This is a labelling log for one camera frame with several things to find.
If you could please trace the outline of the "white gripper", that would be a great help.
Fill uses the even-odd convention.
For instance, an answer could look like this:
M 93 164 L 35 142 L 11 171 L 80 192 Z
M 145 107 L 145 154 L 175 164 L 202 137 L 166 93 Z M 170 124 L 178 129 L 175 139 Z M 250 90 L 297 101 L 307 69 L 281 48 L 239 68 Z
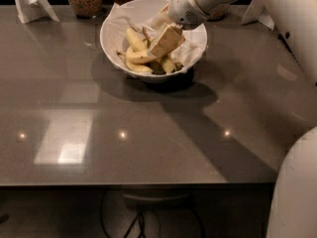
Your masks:
M 149 53 L 162 57 L 184 42 L 182 29 L 172 21 L 192 30 L 208 21 L 212 14 L 223 6 L 238 0 L 170 0 L 151 21 L 151 27 L 158 30 L 157 37 L 149 47 Z

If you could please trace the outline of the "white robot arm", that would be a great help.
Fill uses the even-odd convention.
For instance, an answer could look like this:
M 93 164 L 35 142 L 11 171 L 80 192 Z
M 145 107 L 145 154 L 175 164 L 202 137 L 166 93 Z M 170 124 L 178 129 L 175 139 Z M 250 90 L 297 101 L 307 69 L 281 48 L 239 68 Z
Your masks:
M 155 27 L 174 23 L 195 29 L 218 6 L 237 0 L 170 0 L 153 18 Z M 317 0 L 253 0 L 242 22 L 260 21 L 279 31 L 297 62 L 295 106 L 316 109 Z M 317 238 L 317 128 L 312 127 L 289 148 L 274 186 L 265 238 Z

